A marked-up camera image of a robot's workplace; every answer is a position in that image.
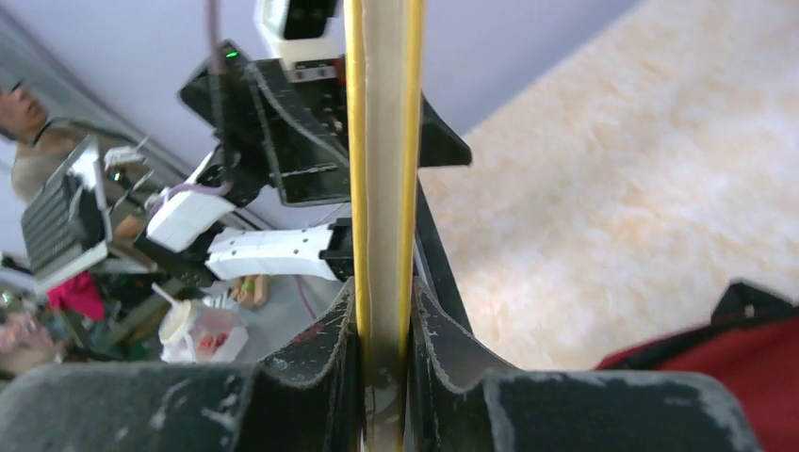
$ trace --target clear plastic bag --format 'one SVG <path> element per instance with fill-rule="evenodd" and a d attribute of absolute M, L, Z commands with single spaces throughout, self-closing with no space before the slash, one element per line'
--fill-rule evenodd
<path fill-rule="evenodd" d="M 247 325 L 238 313 L 198 300 L 172 306 L 158 336 L 167 363 L 229 363 L 247 344 Z"/>

